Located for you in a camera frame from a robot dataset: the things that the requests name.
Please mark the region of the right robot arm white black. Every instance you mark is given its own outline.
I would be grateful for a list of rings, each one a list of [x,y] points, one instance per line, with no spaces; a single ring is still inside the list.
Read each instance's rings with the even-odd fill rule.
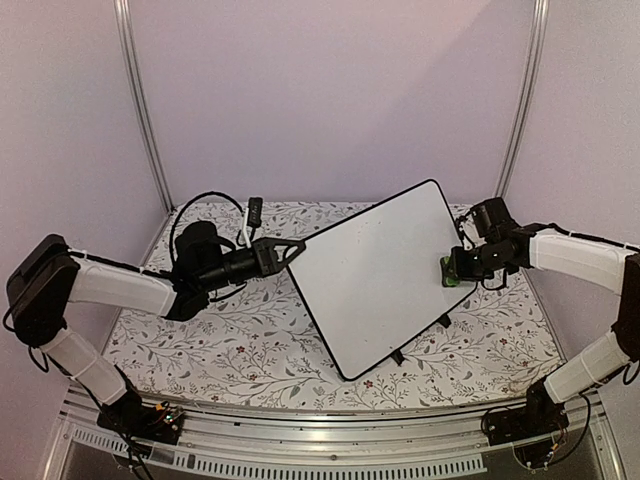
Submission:
[[[523,224],[505,201],[490,198],[455,219],[461,245],[442,260],[442,282],[507,285],[527,272],[562,341],[566,361],[527,390],[517,427],[537,436],[552,424],[555,406],[616,376],[639,373],[639,248],[580,233],[554,222]]]

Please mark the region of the white whiteboard black frame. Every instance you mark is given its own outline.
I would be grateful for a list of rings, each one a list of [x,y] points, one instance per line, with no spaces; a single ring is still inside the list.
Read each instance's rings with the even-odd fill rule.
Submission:
[[[442,283],[440,261],[460,243],[433,179],[306,238],[287,270],[342,379],[361,378],[476,291]]]

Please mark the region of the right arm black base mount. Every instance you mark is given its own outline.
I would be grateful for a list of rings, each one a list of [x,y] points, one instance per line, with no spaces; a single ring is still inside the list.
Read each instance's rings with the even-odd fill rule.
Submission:
[[[544,378],[528,387],[524,406],[491,408],[482,416],[480,424],[491,446],[552,433],[568,426],[564,404],[551,399]]]

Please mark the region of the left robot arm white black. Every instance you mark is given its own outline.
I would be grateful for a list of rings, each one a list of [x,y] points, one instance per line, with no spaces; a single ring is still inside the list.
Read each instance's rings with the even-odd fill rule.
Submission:
[[[208,221],[189,224],[171,240],[167,271],[152,272],[72,249],[58,234],[46,236],[6,280],[9,329],[41,351],[100,404],[128,434],[148,426],[146,408],[125,375],[71,323],[82,313],[133,310],[186,322],[227,287],[279,274],[306,248],[298,239],[248,238],[241,246]]]

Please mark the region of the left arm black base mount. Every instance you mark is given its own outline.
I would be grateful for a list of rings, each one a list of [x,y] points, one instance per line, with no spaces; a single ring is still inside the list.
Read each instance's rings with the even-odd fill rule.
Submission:
[[[177,445],[184,420],[180,406],[167,401],[149,406],[137,395],[125,395],[112,405],[100,407],[97,425],[126,437]]]

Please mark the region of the green black whiteboard eraser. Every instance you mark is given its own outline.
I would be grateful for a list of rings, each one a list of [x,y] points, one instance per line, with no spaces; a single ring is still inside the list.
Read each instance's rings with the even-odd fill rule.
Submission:
[[[457,278],[453,267],[451,266],[451,259],[449,256],[440,258],[439,261],[441,270],[441,284],[444,288],[455,288],[459,285],[460,280]]]

